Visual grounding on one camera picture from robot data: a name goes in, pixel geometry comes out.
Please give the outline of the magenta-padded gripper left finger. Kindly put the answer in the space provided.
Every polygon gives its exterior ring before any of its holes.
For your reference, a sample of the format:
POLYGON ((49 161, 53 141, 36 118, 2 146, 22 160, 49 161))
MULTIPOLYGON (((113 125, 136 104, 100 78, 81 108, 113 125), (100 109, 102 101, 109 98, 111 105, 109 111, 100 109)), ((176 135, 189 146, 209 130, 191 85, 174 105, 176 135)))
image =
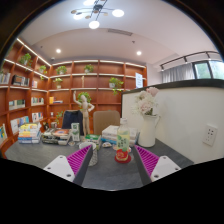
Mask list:
POLYGON ((92 155, 93 147, 88 145, 69 156, 59 155, 44 170, 81 186, 92 155))

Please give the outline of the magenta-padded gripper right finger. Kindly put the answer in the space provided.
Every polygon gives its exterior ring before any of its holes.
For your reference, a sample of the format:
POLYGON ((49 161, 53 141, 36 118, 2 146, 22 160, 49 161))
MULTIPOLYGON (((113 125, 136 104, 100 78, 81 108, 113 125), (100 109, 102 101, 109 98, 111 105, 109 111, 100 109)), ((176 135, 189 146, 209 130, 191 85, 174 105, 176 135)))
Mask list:
POLYGON ((169 157, 159 157, 140 146, 134 146, 133 154, 144 185, 180 170, 180 167, 169 157))

